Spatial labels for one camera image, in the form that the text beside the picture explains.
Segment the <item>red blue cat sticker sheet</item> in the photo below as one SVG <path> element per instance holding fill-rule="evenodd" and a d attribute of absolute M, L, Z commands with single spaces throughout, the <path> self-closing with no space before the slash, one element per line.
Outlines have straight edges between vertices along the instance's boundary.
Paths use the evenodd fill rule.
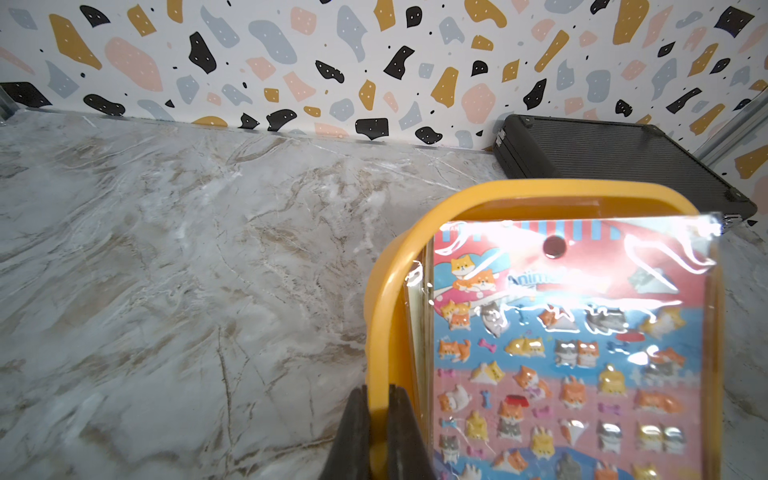
<path fill-rule="evenodd" d="M 702 479 L 712 214 L 449 221 L 408 285 L 439 479 Z"/>

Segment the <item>right aluminium corner post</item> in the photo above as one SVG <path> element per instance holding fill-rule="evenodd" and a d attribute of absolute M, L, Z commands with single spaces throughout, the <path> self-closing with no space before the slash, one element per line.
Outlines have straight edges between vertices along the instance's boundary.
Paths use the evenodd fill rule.
<path fill-rule="evenodd" d="M 700 146 L 694 152 L 694 157 L 705 166 L 713 168 L 766 122 L 767 98 L 756 98 Z"/>

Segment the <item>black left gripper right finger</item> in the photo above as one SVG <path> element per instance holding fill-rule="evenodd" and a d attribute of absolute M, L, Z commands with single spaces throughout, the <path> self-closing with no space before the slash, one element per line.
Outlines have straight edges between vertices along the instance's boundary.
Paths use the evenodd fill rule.
<path fill-rule="evenodd" d="M 389 386 L 387 411 L 387 478 L 435 480 L 430 454 L 424 444 L 407 391 Z"/>

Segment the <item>yellow plastic storage box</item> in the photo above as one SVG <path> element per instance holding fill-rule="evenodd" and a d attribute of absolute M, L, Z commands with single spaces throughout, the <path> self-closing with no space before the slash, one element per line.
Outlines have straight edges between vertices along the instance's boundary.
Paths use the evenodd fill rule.
<path fill-rule="evenodd" d="M 422 334 L 414 318 L 425 296 L 421 291 L 412 291 L 408 282 L 427 242 L 439 226 L 454 220 L 540 221 L 699 214 L 715 215 L 721 225 L 715 249 L 717 265 L 711 283 L 714 293 L 709 310 L 711 320 L 705 343 L 709 357 L 705 372 L 703 442 L 706 475 L 702 479 L 719 478 L 724 376 L 724 292 L 719 263 L 721 218 L 698 211 L 681 194 L 661 185 L 605 180 L 503 180 L 476 185 L 434 207 L 384 250 L 369 277 L 364 300 L 373 475 L 387 478 L 386 423 L 390 385 L 407 391 L 427 448 L 424 406 L 417 374 L 421 356 L 414 347 Z"/>

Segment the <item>black hard case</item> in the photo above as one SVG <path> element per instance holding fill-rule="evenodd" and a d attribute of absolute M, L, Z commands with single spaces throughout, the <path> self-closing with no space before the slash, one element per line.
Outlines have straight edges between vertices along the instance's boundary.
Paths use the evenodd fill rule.
<path fill-rule="evenodd" d="M 757 205 L 650 124 L 512 114 L 492 151 L 510 179 L 597 179 L 671 188 L 702 212 L 719 212 L 727 229 Z"/>

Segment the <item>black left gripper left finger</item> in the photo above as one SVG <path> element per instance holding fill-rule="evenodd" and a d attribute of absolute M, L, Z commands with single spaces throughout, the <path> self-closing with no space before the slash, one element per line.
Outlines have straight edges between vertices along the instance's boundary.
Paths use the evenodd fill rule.
<path fill-rule="evenodd" d="M 319 480 L 368 480 L 370 473 L 371 416 L 366 385 L 354 388 Z"/>

